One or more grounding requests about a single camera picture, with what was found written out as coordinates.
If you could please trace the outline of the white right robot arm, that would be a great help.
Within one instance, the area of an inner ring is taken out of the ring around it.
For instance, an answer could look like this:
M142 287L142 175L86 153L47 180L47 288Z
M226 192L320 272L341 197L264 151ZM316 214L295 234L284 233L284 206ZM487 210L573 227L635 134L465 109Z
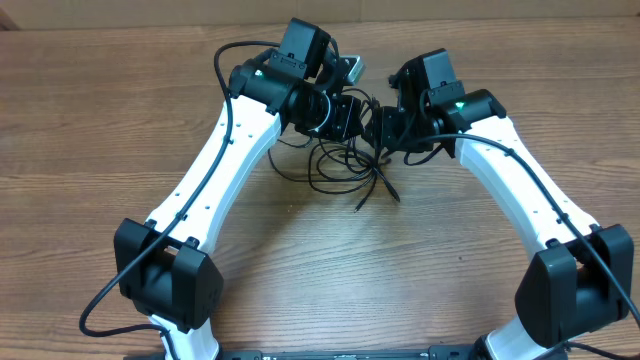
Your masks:
M406 154L439 150L467 168L516 229L529 266L515 294L517 315L481 337L473 359L536 359L577 347L577 337L639 310L631 299L634 243L620 225L603 228L553 182L486 90L411 110L380 107L366 125L374 147Z

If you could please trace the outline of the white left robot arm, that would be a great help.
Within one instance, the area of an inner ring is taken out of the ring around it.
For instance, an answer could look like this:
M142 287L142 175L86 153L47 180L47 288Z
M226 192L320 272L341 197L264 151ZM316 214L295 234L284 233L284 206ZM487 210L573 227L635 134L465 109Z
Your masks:
M210 317L223 289L211 258L233 202L287 125L310 138L345 140L360 131L359 100L341 94L364 70L359 56L309 64L274 54L237 66L230 101L173 193L143 223L125 219L114 235L121 294L162 336L166 359L216 359Z

